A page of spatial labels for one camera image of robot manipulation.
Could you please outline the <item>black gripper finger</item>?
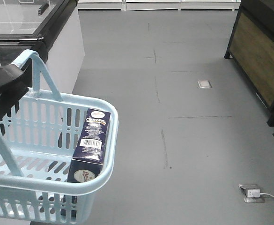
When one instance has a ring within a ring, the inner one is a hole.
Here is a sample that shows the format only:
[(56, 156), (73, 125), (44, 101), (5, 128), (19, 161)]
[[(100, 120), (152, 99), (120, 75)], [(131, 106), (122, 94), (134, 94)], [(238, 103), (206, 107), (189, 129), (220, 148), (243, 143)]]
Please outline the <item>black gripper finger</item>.
[(6, 114), (11, 113), (11, 108), (28, 92), (28, 85), (24, 81), (17, 81), (9, 85), (0, 82), (0, 121)]
[(0, 93), (17, 82), (23, 82), (25, 85), (32, 84), (32, 74), (22, 71), (15, 64), (0, 67)]

